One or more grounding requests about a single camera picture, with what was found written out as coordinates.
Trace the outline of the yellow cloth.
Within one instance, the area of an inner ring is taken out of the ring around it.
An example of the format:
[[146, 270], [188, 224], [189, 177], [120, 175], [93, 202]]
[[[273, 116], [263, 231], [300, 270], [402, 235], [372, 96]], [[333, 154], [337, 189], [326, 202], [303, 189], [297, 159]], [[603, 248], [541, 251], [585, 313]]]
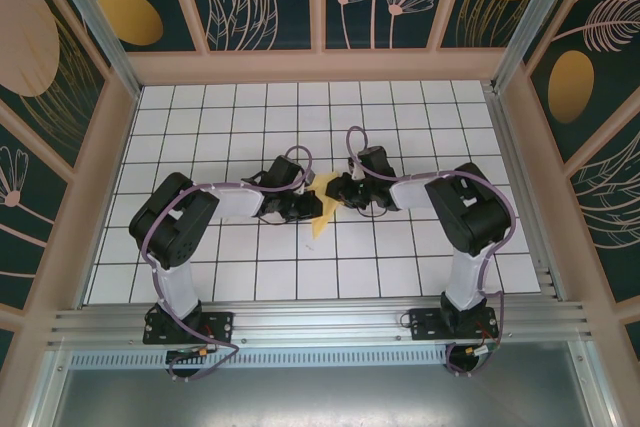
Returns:
[[335, 200], [327, 195], [329, 182], [339, 176], [338, 172], [316, 174], [311, 185], [306, 188], [307, 192], [313, 192], [315, 197], [322, 202], [322, 214], [311, 220], [313, 239], [317, 239], [322, 234], [338, 207], [344, 205], [342, 201]]

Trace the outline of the grey sheet metal panel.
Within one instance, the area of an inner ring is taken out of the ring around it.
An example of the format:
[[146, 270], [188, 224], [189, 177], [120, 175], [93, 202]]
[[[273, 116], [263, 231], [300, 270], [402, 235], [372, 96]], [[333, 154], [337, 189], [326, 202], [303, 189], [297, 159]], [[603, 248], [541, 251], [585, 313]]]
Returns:
[[613, 427], [585, 357], [511, 344], [472, 377], [440, 365], [63, 371], [50, 427]]

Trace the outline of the aluminium cross rail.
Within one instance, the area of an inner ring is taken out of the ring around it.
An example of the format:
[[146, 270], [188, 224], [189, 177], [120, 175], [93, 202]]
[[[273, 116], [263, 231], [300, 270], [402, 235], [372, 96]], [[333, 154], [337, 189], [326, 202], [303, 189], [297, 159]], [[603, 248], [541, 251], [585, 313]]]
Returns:
[[[217, 302], [234, 315], [240, 347], [324, 347], [407, 344], [405, 312], [438, 306], [435, 297]], [[142, 344], [146, 304], [90, 305], [56, 313], [46, 342], [68, 349], [123, 349]], [[594, 329], [578, 302], [545, 295], [509, 295], [504, 342], [584, 340]]]

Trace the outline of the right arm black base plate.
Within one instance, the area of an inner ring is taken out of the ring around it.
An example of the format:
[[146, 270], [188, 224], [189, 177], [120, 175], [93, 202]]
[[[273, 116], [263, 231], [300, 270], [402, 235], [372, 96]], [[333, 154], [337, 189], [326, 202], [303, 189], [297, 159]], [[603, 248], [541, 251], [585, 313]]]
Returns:
[[417, 340], [481, 340], [483, 333], [497, 338], [498, 319], [493, 308], [455, 313], [440, 308], [415, 308], [408, 311], [412, 339]]

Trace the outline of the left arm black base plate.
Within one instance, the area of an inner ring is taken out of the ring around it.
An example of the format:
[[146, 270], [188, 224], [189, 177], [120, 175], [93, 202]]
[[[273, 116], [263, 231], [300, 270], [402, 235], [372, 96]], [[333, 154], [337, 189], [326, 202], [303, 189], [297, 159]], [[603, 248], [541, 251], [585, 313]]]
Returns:
[[[202, 343], [186, 332], [167, 312], [154, 306], [145, 314], [142, 342], [145, 345], [178, 345]], [[230, 343], [233, 332], [233, 313], [206, 312], [195, 309], [183, 322], [201, 335]]]

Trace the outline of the aluminium side rail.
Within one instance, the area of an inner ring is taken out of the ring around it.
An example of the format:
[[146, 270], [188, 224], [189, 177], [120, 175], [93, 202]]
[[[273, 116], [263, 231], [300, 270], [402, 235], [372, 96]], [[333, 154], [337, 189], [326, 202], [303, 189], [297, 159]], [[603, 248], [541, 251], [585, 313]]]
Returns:
[[565, 288], [508, 111], [490, 81], [482, 81], [481, 86], [538, 282], [545, 295], [566, 301]]

